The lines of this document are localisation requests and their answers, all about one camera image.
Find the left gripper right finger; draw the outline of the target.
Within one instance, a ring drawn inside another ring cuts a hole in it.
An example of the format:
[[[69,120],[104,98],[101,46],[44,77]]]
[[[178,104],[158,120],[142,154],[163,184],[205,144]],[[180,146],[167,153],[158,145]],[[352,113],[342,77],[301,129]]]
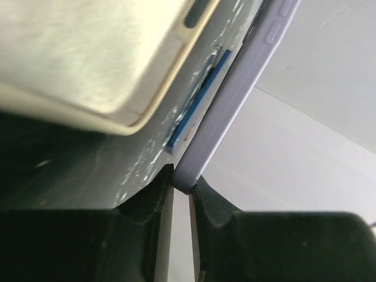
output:
[[[204,179],[189,200],[196,281],[375,280],[375,236],[356,214],[247,212]]]

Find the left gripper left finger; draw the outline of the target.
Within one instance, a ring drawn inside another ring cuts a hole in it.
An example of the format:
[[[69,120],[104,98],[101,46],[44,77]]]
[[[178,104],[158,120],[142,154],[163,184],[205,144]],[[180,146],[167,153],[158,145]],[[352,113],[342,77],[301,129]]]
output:
[[[1,212],[2,281],[166,281],[173,165],[112,209]]]

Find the cream phone case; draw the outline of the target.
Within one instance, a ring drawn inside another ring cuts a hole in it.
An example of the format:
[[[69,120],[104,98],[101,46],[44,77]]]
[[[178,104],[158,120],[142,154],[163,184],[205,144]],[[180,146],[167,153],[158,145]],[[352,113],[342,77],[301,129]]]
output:
[[[1,111],[131,135],[218,1],[2,1]]]

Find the dark blue phone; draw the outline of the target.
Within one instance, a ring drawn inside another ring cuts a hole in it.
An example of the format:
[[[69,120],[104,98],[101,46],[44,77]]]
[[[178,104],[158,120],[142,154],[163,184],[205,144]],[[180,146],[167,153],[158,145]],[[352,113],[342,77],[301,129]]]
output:
[[[225,49],[220,58],[217,56],[219,53],[213,53],[212,56],[209,57],[206,68],[192,89],[186,104],[164,141],[163,145],[168,154],[174,155],[176,149],[189,138],[192,129],[195,127],[196,113],[200,110],[205,96],[209,92],[209,89],[221,69],[228,61],[231,53],[231,50]]]

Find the purple phone case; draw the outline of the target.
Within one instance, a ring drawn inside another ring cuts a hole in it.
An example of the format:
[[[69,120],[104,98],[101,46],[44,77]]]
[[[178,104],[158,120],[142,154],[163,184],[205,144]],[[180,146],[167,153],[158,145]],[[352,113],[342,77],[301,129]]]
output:
[[[172,186],[190,194],[240,108],[279,46],[300,1],[267,1],[259,8],[172,177]]]

